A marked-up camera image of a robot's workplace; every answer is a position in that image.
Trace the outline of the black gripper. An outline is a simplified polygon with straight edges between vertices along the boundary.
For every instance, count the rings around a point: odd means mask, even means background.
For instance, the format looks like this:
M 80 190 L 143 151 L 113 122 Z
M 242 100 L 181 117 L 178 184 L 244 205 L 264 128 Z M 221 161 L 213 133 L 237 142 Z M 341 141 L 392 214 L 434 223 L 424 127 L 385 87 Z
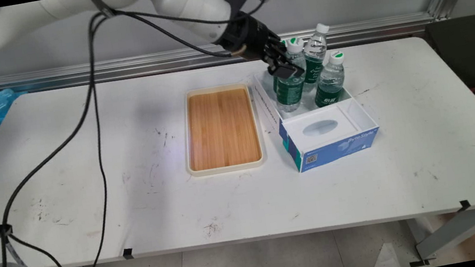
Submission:
M 229 23 L 215 45 L 245 60 L 262 60 L 269 75 L 281 79 L 300 77 L 305 70 L 288 57 L 287 46 L 264 23 L 248 16 Z

